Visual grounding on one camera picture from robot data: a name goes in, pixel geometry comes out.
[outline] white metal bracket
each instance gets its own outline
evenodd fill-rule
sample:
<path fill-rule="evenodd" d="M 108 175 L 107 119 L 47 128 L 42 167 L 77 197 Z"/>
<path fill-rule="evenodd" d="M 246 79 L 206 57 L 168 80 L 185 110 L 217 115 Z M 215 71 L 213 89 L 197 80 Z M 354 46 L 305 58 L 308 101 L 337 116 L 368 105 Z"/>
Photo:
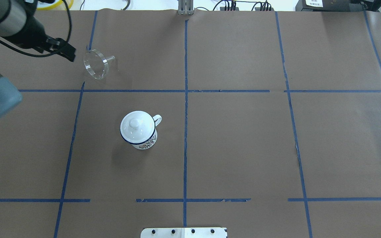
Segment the white metal bracket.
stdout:
<path fill-rule="evenodd" d="M 178 0 L 179 2 L 179 15 L 193 15 L 193 0 Z"/>
<path fill-rule="evenodd" d="M 141 238 L 227 238 L 227 228 L 145 228 L 141 232 Z"/>

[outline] white enamel mug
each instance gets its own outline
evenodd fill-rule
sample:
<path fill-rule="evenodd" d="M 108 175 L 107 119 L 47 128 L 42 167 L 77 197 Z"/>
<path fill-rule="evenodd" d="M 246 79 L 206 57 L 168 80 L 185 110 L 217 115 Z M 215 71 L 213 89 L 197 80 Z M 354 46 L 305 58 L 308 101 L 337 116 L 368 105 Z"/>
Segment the white enamel mug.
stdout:
<path fill-rule="evenodd" d="M 127 114 L 120 124 L 120 134 L 123 139 L 136 149 L 149 149 L 157 141 L 156 126 L 163 118 L 137 110 Z"/>

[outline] yellow ring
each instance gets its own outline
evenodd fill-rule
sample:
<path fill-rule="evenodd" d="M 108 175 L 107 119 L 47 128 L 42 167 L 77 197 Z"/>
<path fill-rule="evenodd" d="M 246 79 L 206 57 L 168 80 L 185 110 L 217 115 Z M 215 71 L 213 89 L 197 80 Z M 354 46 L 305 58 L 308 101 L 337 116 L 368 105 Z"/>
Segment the yellow ring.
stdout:
<path fill-rule="evenodd" d="M 74 0 L 71 0 L 70 4 L 68 5 L 68 8 L 69 8 L 69 9 L 71 8 L 71 6 L 73 6 L 73 2 L 74 2 Z M 62 4 L 62 3 L 63 3 L 63 1 L 62 1 L 62 0 L 59 0 L 58 2 L 53 3 L 53 4 L 50 5 L 50 6 L 42 7 L 42 8 L 37 8 L 37 10 L 51 10 L 51 9 L 56 8 L 57 6 L 59 6 L 59 5 Z"/>

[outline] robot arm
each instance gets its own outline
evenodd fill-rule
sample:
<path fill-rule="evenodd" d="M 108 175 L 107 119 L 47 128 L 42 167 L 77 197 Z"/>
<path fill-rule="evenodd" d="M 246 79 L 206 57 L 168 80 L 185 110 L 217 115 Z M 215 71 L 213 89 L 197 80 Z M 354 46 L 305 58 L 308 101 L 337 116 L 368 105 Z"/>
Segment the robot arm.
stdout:
<path fill-rule="evenodd" d="M 54 0 L 40 0 L 41 2 L 53 3 Z M 13 50 L 34 57 L 46 57 L 58 54 L 73 62 L 76 49 L 68 44 L 71 33 L 70 30 L 67 40 L 61 38 L 52 38 L 45 34 L 43 25 L 33 17 L 35 13 L 37 0 L 0 0 L 0 36 L 9 42 L 23 49 L 35 49 L 43 53 L 50 52 L 46 55 L 33 55 L 17 50 L 4 42 L 3 45 Z M 12 110 L 22 100 L 21 93 L 15 86 L 0 74 L 0 117 Z"/>

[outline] mug lid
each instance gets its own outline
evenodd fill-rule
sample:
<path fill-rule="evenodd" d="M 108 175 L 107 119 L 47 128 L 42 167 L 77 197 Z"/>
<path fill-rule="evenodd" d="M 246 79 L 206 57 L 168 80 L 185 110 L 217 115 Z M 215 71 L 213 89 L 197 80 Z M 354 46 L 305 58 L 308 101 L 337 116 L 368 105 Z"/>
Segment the mug lid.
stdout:
<path fill-rule="evenodd" d="M 131 144 L 141 144 L 152 137 L 155 122 L 152 116 L 144 111 L 133 111 L 127 114 L 120 124 L 123 139 Z"/>

